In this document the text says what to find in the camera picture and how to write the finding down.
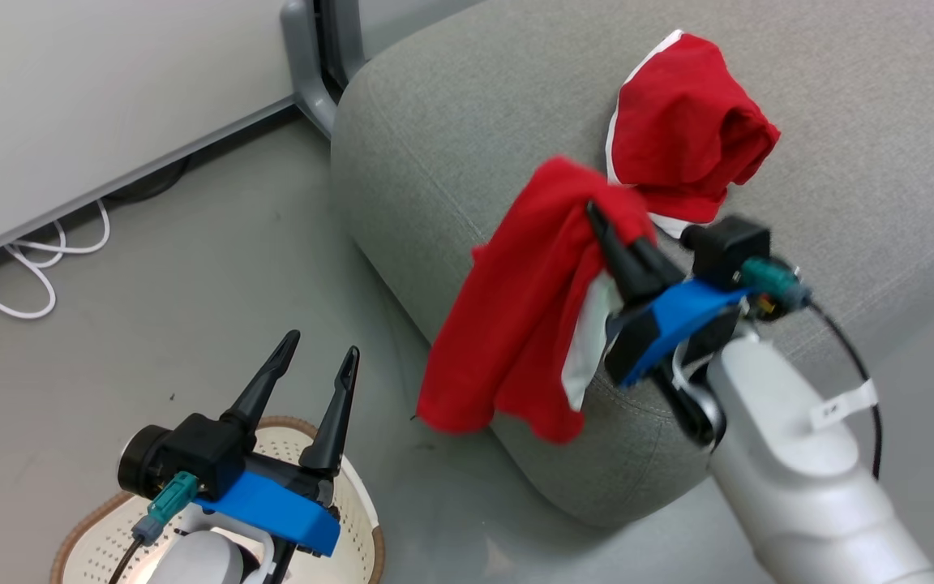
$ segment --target green cable connector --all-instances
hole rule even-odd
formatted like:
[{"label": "green cable connector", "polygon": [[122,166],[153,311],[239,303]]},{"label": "green cable connector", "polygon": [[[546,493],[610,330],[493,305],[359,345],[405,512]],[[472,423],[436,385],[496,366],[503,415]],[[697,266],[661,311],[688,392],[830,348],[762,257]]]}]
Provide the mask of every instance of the green cable connector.
[{"label": "green cable connector", "polygon": [[790,271],[763,258],[749,258],[741,265],[741,285],[767,294],[788,311],[809,306],[812,292]]},{"label": "green cable connector", "polygon": [[146,506],[146,515],[132,526],[132,537],[142,539],[144,546],[152,546],[171,518],[196,499],[198,489],[197,477],[185,470],[175,474]]}]

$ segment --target white cord on floor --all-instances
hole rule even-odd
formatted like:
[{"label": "white cord on floor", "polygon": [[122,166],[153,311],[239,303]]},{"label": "white cord on floor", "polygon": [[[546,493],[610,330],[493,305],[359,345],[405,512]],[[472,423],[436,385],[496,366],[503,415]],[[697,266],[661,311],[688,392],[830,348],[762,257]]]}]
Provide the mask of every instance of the white cord on floor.
[{"label": "white cord on floor", "polygon": [[[56,265],[65,254],[92,254],[94,251],[99,251],[107,244],[107,240],[110,239],[110,218],[107,217],[107,208],[103,206],[101,200],[97,200],[96,204],[100,206],[100,216],[103,217],[103,238],[100,239],[100,242],[90,247],[67,247],[67,236],[66,233],[63,233],[63,226],[60,225],[59,221],[53,221],[53,225],[56,226],[56,234],[59,237],[59,243],[56,245],[47,245],[44,243],[37,243],[36,241],[27,241],[23,239],[15,240],[13,243],[8,243],[5,245],[4,249],[11,256],[16,258],[16,261],[24,264],[26,269],[31,270],[31,273],[34,274],[34,277],[38,278],[38,281],[41,281],[41,284],[45,286],[45,292],[49,292],[49,303],[45,305],[44,309],[40,311],[34,311],[33,313],[24,313],[23,311],[16,311],[11,309],[5,304],[0,303],[0,311],[4,311],[5,314],[10,315],[15,318],[22,318],[25,320],[33,320],[36,318],[44,317],[45,315],[53,311],[53,307],[56,307],[56,290],[53,289],[53,285],[49,283],[49,278],[45,277],[45,274],[41,271],[45,268],[51,268]],[[27,258],[24,253],[21,251],[21,247],[28,247],[31,249],[38,249],[38,251],[51,251],[55,255],[52,258],[45,260],[44,262],[34,262]]]}]

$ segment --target red and white cloth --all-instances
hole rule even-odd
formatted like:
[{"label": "red and white cloth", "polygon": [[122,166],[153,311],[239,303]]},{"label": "red and white cloth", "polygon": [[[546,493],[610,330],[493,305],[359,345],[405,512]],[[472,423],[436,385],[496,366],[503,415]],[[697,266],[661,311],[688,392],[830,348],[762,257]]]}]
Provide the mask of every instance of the red and white cloth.
[{"label": "red and white cloth", "polygon": [[719,48],[677,30],[619,90],[607,176],[644,193],[652,221],[678,238],[691,223],[715,221],[726,185],[747,182],[779,137]]},{"label": "red and white cloth", "polygon": [[690,222],[714,221],[726,185],[751,178],[778,137],[716,45],[679,30],[665,38],[619,90],[608,178],[563,158],[542,164],[492,240],[474,249],[431,347],[420,417],[473,432],[500,410],[544,440],[577,436],[607,317],[622,307],[586,203],[625,244],[655,241],[651,221],[679,237]]}]

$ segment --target gray sofa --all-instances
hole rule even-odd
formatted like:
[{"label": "gray sofa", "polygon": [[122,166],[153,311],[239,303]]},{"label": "gray sofa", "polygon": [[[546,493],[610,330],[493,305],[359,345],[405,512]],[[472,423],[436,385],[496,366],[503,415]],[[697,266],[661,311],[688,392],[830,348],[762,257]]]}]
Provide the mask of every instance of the gray sofa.
[{"label": "gray sofa", "polygon": [[[932,309],[934,3],[489,0],[387,49],[337,112],[335,206],[425,336],[451,309],[470,248],[538,164],[563,152],[604,170],[620,83],[676,28],[719,44],[782,130],[723,212],[772,226],[775,248],[872,364]],[[688,265],[677,245],[662,247]],[[770,333],[828,391],[853,380],[812,318]],[[583,411],[585,431],[561,447],[516,420],[492,425],[534,486],[579,520],[644,517],[705,477],[707,454],[651,385],[623,393],[601,373]]]}]

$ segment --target laundry basket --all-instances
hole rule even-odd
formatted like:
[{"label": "laundry basket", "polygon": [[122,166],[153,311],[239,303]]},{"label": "laundry basket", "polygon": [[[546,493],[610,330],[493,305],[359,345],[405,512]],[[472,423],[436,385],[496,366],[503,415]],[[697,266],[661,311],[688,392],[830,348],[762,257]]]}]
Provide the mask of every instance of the laundry basket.
[{"label": "laundry basket", "polygon": [[[302,449],[312,443],[315,426],[297,418],[262,418],[256,436],[256,452],[281,461],[297,462]],[[53,561],[49,584],[106,584],[132,543],[132,525],[146,513],[148,503],[141,496],[119,492],[92,511],[63,540]],[[377,521],[377,510],[348,458],[341,463],[341,474],[334,479],[334,505],[341,511],[341,536],[333,556],[315,558],[296,553],[283,582],[378,584],[381,581],[384,536]],[[179,537],[174,534],[174,528],[181,520],[182,513],[179,513],[152,547],[141,547],[137,551],[120,584],[145,584],[149,580],[161,557]],[[229,532],[223,535],[262,560],[260,544]]]}]

